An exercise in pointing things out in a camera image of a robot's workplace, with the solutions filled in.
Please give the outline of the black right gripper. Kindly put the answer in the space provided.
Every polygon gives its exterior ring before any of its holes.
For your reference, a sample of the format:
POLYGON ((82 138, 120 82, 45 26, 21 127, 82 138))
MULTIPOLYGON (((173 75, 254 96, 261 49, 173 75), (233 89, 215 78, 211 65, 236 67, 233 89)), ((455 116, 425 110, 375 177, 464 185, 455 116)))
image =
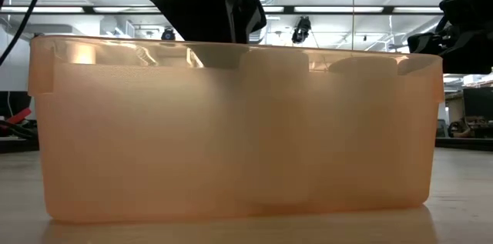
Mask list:
POLYGON ((442 58, 443 73, 487 75, 493 72, 493 36, 483 31, 460 35, 424 33, 407 39, 410 53, 442 58))

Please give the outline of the orange translucent plastic basket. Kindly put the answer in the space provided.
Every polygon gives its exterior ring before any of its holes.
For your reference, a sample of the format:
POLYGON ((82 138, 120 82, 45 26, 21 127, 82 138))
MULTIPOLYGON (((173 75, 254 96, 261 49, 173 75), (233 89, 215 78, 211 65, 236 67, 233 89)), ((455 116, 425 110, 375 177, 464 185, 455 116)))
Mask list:
POLYGON ((436 55, 40 36, 46 209, 119 222, 419 206, 443 87, 436 55))

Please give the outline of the black monitor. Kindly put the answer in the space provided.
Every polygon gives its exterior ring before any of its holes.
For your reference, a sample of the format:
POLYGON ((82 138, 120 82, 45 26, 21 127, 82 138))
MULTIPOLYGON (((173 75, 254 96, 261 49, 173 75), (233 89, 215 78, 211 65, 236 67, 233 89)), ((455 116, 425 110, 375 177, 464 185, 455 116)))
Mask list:
POLYGON ((493 121, 493 87, 464 89, 464 114, 493 121))

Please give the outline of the red object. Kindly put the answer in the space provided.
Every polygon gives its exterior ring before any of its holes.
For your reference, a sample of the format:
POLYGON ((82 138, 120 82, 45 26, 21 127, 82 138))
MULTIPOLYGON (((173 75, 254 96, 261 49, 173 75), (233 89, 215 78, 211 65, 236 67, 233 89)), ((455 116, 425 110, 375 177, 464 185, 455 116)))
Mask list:
POLYGON ((21 125, 25 119, 32 113, 29 108, 23 109, 17 114, 7 118, 6 120, 0 119, 0 127, 11 127, 14 125, 21 125))

